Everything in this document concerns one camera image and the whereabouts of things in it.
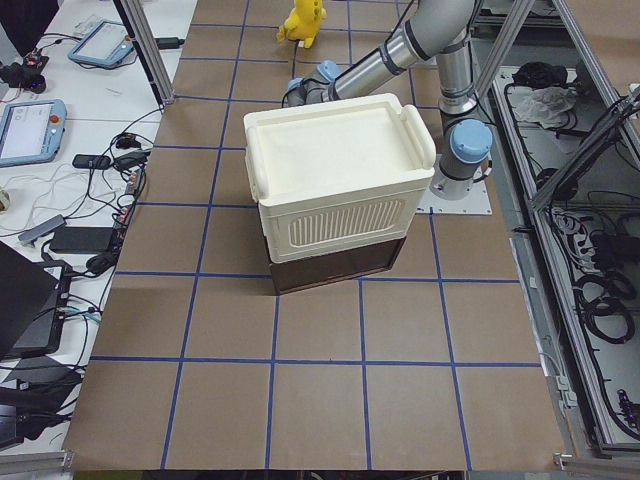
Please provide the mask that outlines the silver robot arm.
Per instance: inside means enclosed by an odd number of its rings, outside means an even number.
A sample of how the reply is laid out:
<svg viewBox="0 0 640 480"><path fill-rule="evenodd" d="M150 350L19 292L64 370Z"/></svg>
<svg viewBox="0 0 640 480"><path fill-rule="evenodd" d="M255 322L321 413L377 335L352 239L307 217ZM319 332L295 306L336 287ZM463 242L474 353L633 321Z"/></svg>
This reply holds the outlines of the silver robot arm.
<svg viewBox="0 0 640 480"><path fill-rule="evenodd" d="M471 25L479 1L419 1L408 19L370 53L341 71L332 61L289 81L285 106L363 97L408 72L415 98L431 90L438 100L444 151L436 162L430 191L447 201L465 198L491 168L479 172L492 134L472 118L479 106L472 60Z"/></svg>

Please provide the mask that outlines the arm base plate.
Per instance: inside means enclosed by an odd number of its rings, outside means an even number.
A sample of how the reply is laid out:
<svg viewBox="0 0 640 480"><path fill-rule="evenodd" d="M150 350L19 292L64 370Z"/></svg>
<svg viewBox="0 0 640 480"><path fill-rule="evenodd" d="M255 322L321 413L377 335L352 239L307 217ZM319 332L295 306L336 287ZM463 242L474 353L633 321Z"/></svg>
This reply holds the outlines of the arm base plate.
<svg viewBox="0 0 640 480"><path fill-rule="evenodd" d="M493 214L489 194L487 190L487 179L492 173L492 160L486 158L485 167L479 166L472 180L466 184L461 182L451 182L445 177L439 168L442 155L436 155L435 173L432 180L437 180L438 186L445 188L447 193L460 194L460 198L451 199L437 195L436 190L428 187L416 208L417 214L436 215L475 215L490 216Z"/></svg>

